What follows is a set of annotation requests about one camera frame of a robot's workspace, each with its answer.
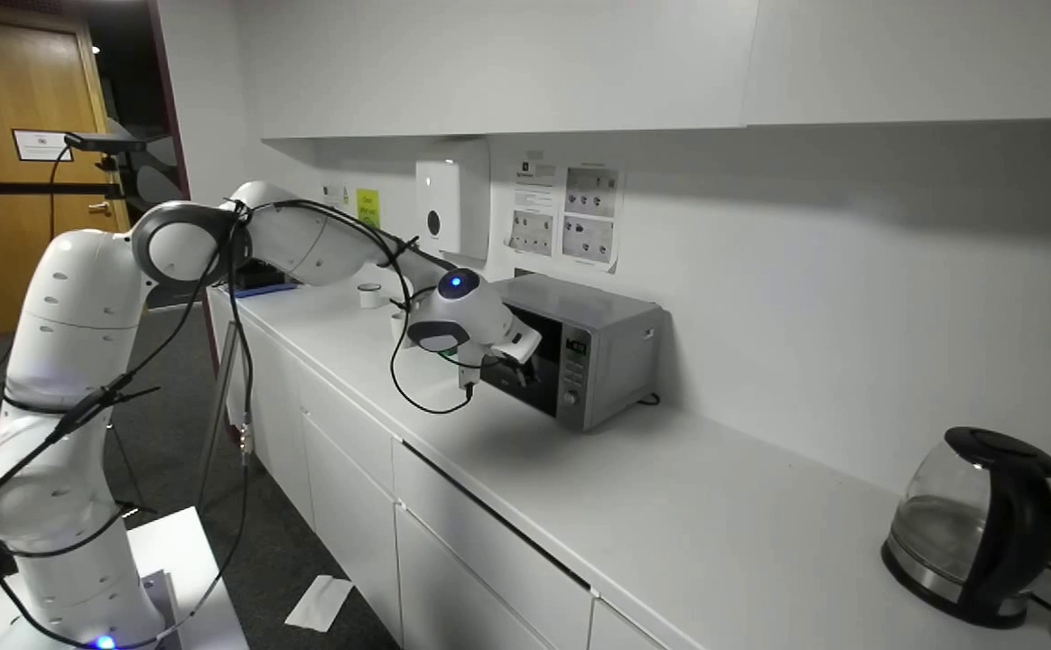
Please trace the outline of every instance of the black cable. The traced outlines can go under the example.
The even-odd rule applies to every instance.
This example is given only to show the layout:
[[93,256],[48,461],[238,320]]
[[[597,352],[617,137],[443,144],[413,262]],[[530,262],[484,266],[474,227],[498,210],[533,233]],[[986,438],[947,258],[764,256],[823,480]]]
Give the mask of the black cable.
[[[336,225],[344,225],[344,227],[363,233],[367,242],[375,242],[379,251],[387,256],[387,266],[397,274],[397,284],[402,284],[402,296],[406,296],[402,309],[406,309],[406,314],[413,309],[413,287],[409,287],[406,266],[402,266],[397,251],[387,245],[387,237],[381,237],[379,230],[363,227],[363,225],[355,221],[349,213],[344,213],[344,210],[336,210],[336,204],[324,204],[324,203],[288,199],[288,203],[276,203],[276,204],[303,204],[303,210],[313,210],[313,213],[332,218]],[[457,405],[450,405],[450,407],[431,407],[431,405],[418,405],[418,400],[406,391],[406,381],[402,381],[402,376],[397,376],[397,352],[402,352],[406,340],[409,340],[409,319],[406,319],[406,328],[402,328],[397,342],[391,345],[391,362],[387,362],[387,376],[391,376],[392,391],[397,391],[413,407],[418,407],[418,410],[426,410],[426,414],[450,414],[450,410],[467,407],[467,405],[474,400],[474,386],[463,386],[467,396],[463,396]]]
[[[149,352],[138,369],[143,369],[150,357],[160,357],[160,351],[167,351],[167,342],[172,340],[172,334],[167,334],[164,340],[164,345],[154,345],[154,352]],[[141,650],[141,645],[154,645],[154,642],[164,642],[167,634],[172,634],[185,622],[192,622],[206,603],[208,603],[208,594],[213,594],[213,588],[229,576],[229,569],[231,569],[231,563],[235,563],[235,551],[238,551],[238,544],[241,544],[241,538],[245,538],[245,514],[249,514],[249,465],[241,461],[241,504],[238,504],[238,529],[235,529],[235,540],[231,540],[231,547],[229,547],[229,557],[223,557],[223,563],[220,563],[220,569],[213,575],[213,582],[206,585],[206,591],[195,599],[195,605],[182,618],[182,622],[172,622],[172,626],[167,626],[164,632],[154,632],[150,638],[141,638],[141,642],[125,642],[125,645],[120,645],[120,650]],[[7,582],[0,582],[0,588],[11,594],[11,603],[15,603],[15,609],[23,614],[23,622],[28,622],[38,634],[48,634],[48,638],[53,638],[53,642],[64,642],[64,645],[87,645],[87,642],[74,642],[74,638],[64,638],[64,634],[59,634],[59,632],[52,632],[52,628],[44,628],[28,609],[26,609],[26,603],[15,594],[15,588],[7,585]]]
[[[249,514],[249,465],[241,465],[241,480],[238,480],[238,482],[241,482],[241,497],[238,497],[238,527],[235,527],[235,540],[231,540],[231,547],[229,547],[220,569],[217,569],[213,582],[206,585],[206,591],[195,599],[195,605],[192,605],[185,618],[171,622],[167,628],[160,628],[160,632],[149,634],[149,638],[138,638],[138,642],[114,642],[114,650],[160,645],[160,642],[164,642],[167,634],[172,634],[182,626],[186,626],[192,618],[200,618],[200,609],[206,605],[206,599],[213,594],[213,588],[229,576],[229,569],[231,569],[231,563],[235,563],[235,551],[238,551],[238,544],[241,544],[241,538],[245,538],[245,514]],[[37,628],[38,634],[48,634],[48,638],[53,638],[53,642],[60,642],[60,645],[87,650],[87,642],[67,638],[67,634],[59,634],[53,628],[38,626],[38,622],[26,609],[26,603],[19,599],[19,591],[15,591],[2,576],[0,576],[0,588],[7,591],[7,599],[15,603],[15,609],[23,614],[23,622],[26,622],[28,628]]]
[[48,557],[64,557],[64,551],[74,551],[83,544],[90,544],[93,538],[101,538],[106,529],[113,529],[114,518],[123,518],[125,510],[114,510],[113,516],[106,516],[101,527],[93,527],[87,538],[72,540],[72,544],[59,544],[59,547],[44,547],[44,551],[28,551],[28,547],[11,547],[11,557],[28,557],[28,558],[48,558]]
[[19,599],[19,591],[0,576],[0,588],[2,588],[2,594],[15,603],[15,609],[23,614],[23,622],[28,622],[28,628],[37,628],[38,634],[48,634],[52,642],[60,642],[60,645],[87,645],[87,642],[74,642],[74,638],[64,638],[64,634],[59,634],[59,632],[52,632],[48,626],[38,626],[28,609],[26,609],[26,603]]
[[437,352],[439,362],[456,363],[456,369],[484,369],[484,363],[467,363],[467,362],[456,362],[448,352]]
[[59,218],[53,218],[53,193],[59,193],[59,192],[53,192],[53,179],[59,179],[59,165],[60,165],[64,154],[67,154],[67,148],[60,148],[60,153],[53,154],[53,161],[52,161],[52,177],[48,177],[48,185],[52,185],[52,237],[59,233],[59,225],[53,225],[53,221],[59,221]]
[[64,414],[53,421],[53,431],[0,478],[0,488],[7,488],[52,444],[59,444],[60,438],[74,432],[81,427],[87,427],[90,419],[97,419],[106,407],[125,400],[123,386],[132,381],[132,376],[143,373],[182,334],[182,328],[186,325],[192,308],[195,308],[195,299],[200,299],[200,292],[201,292],[201,284],[206,284],[217,256],[220,256],[220,250],[208,256],[206,274],[195,283],[195,292],[192,292],[182,320],[172,325],[172,333],[150,352],[143,352],[132,369],[125,369],[123,376],[114,376],[113,381],[106,381],[101,391],[93,391],[83,400],[74,400],[72,407],[64,407]]
[[249,400],[251,400],[255,362],[249,352],[249,340],[245,340],[238,299],[235,299],[235,284],[231,284],[235,283],[235,266],[238,266],[235,242],[238,242],[238,230],[229,233],[229,308],[231,308],[231,334],[238,334],[238,351],[241,351],[241,421],[251,427]]

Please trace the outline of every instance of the electric kettle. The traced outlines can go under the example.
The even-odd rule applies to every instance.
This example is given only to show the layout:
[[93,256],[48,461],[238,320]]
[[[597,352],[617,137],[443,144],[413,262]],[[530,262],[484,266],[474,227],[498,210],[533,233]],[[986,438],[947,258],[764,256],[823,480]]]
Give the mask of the electric kettle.
[[1027,588],[1051,563],[1051,453],[992,431],[947,431],[912,472],[880,558],[952,618],[1023,626]]

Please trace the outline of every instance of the wall outlet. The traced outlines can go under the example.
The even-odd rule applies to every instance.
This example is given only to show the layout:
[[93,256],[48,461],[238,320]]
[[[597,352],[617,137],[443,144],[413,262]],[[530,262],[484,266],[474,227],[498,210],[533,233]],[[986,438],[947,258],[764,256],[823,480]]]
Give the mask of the wall outlet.
[[611,262],[611,251],[615,251],[611,221],[563,218],[563,256]]
[[617,218],[617,173],[604,165],[566,165],[563,213]]
[[510,250],[554,256],[554,218],[515,210]]
[[316,187],[316,193],[320,193],[320,203],[327,203],[327,204],[336,204],[336,210],[344,210],[344,213],[355,213],[355,210],[349,210],[349,187],[348,187],[348,185],[324,179],[324,185]]

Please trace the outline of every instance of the wall cabinet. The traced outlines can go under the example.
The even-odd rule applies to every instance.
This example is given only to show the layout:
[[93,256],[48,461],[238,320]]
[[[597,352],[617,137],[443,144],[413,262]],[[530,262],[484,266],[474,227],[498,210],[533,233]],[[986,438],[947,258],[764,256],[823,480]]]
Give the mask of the wall cabinet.
[[1051,4],[763,0],[744,120],[1051,120]]
[[241,0],[261,137],[737,125],[758,0]]

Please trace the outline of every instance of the white cabinet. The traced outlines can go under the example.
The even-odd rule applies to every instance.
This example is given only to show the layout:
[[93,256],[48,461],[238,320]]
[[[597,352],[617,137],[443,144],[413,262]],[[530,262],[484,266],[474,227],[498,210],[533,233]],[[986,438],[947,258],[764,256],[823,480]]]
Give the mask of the white cabinet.
[[324,378],[306,362],[300,363],[296,400],[320,421],[348,458],[379,488],[391,488],[391,449],[392,432],[373,419],[355,396],[348,396],[332,378]]
[[651,634],[642,634],[633,622],[597,599],[592,609],[592,650],[662,650]]
[[1051,120],[1051,0],[763,0],[744,120]]
[[409,510],[397,514],[406,650],[545,650]]
[[324,400],[336,407],[332,421],[313,419],[309,410],[303,414],[313,533],[367,599],[387,632],[402,638],[392,497],[336,444],[344,427],[367,427],[373,438],[387,432],[341,393],[324,393]]
[[[437,544],[456,557],[450,563],[457,563],[463,575],[475,576],[493,594],[493,603],[519,618],[545,645],[590,645],[590,585],[578,575],[563,569],[543,544],[514,529],[493,510],[456,488],[413,449],[397,449],[397,497],[409,514],[415,514],[415,527],[431,529],[431,538],[437,538]],[[415,551],[424,547],[406,547],[402,533],[406,632],[409,638],[415,638],[415,628],[426,626],[426,638],[443,638],[448,628],[433,628],[431,618],[439,618],[437,626],[448,626],[448,603],[409,603],[409,591],[415,591],[413,575],[418,575],[418,582],[439,582],[437,575],[424,575],[424,565],[413,563]],[[484,634],[484,628],[474,628],[467,634],[481,642],[450,645],[498,645],[498,634]]]
[[[306,482],[306,438],[296,400],[296,357],[265,325],[241,320],[251,352],[251,449],[286,497],[309,523],[309,482]],[[235,363],[229,381],[229,414],[241,421],[245,362],[235,342]]]
[[758,0],[241,0],[261,137],[741,121]]

